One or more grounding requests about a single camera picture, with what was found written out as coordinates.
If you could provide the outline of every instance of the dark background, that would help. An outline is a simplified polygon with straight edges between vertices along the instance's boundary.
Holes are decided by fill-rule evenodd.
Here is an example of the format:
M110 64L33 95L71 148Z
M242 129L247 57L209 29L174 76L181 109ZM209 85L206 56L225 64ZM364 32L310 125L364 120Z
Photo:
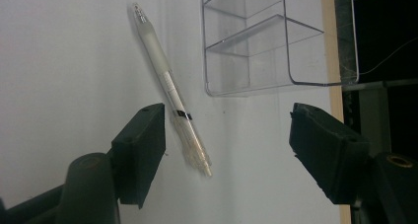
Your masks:
M354 10L359 83L418 78L418 0L354 0ZM388 88L387 96L392 152L418 160L418 85ZM350 125L360 132L356 93L350 98Z

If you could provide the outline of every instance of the clear plastic pen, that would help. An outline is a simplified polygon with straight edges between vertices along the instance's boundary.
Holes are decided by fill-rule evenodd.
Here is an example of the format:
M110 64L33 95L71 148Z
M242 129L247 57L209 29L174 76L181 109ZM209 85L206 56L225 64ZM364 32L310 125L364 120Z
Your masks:
M190 113L185 109L178 87L166 56L157 39L154 27L138 4L133 4L138 34L147 49L160 83L173 109L173 123L182 143L182 150L188 163L204 175L211 177L211 162L192 123Z

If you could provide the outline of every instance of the black band on pen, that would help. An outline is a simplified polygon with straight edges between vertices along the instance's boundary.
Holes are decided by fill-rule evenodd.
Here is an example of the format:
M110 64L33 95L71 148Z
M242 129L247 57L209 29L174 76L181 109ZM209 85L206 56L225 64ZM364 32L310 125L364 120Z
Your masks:
M186 113L186 112L184 112L184 111L177 111L177 114L178 114L179 116L182 116L182 117L187 118L188 120L192 120L192 118L191 118L191 114L190 114L190 113Z

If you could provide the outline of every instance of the white backdrop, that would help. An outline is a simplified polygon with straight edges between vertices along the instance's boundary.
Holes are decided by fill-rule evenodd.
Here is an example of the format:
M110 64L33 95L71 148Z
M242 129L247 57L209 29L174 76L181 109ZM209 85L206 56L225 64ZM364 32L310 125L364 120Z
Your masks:
M0 196L10 208L61 185L68 165L138 110L167 103L128 6L153 22L213 162L189 169L166 120L167 156L127 223L338 223L289 146L294 102L329 110L327 89L250 98L204 92L200 0L0 0Z

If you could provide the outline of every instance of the acrylic tray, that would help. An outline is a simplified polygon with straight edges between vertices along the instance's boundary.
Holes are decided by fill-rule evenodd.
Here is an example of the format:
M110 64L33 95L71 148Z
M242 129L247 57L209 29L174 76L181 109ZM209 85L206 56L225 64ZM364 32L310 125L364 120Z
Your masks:
M211 96L358 81L352 0L202 0Z

